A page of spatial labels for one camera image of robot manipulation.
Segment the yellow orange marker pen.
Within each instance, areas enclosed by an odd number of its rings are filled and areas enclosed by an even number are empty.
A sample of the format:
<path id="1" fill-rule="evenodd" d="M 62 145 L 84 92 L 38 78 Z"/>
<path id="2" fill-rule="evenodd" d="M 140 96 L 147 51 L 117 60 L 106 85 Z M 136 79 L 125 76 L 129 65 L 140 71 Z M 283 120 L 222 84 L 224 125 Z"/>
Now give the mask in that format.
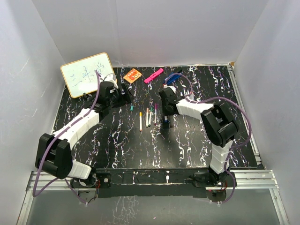
<path id="1" fill-rule="evenodd" d="M 142 132 L 143 130 L 143 113 L 139 112 L 139 130 Z"/>

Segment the peach marker pen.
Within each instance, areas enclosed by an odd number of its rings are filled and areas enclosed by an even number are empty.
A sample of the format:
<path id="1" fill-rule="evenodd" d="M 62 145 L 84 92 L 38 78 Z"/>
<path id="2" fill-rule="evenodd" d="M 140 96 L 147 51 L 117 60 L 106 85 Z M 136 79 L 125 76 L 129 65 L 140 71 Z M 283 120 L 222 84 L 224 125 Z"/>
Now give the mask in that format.
<path id="1" fill-rule="evenodd" d="M 146 127 L 149 125 L 149 108 L 146 108 Z"/>

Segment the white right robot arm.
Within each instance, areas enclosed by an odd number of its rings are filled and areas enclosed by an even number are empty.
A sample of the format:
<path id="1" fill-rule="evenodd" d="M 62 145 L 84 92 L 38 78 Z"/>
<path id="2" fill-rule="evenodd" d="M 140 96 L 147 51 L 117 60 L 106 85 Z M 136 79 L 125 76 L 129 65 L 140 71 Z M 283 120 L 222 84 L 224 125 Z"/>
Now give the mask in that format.
<path id="1" fill-rule="evenodd" d="M 171 87 L 159 92 L 164 115 L 185 115 L 203 122 L 206 135 L 212 143 L 212 158 L 204 175 L 194 175 L 194 180 L 220 186 L 227 176 L 230 148 L 239 126 L 225 103 L 209 104 L 178 97 Z"/>

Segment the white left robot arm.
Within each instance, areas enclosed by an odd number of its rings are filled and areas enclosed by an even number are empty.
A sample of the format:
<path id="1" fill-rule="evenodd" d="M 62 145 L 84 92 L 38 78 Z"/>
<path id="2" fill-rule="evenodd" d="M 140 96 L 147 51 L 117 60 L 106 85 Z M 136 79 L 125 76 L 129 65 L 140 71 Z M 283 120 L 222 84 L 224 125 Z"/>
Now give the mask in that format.
<path id="1" fill-rule="evenodd" d="M 109 114 L 112 108 L 131 103 L 131 93 L 124 83 L 103 81 L 92 102 L 62 129 L 43 134 L 38 143 L 35 167 L 58 179 L 77 178 L 87 187 L 96 184 L 97 176 L 91 166 L 72 159 L 75 144 Z"/>

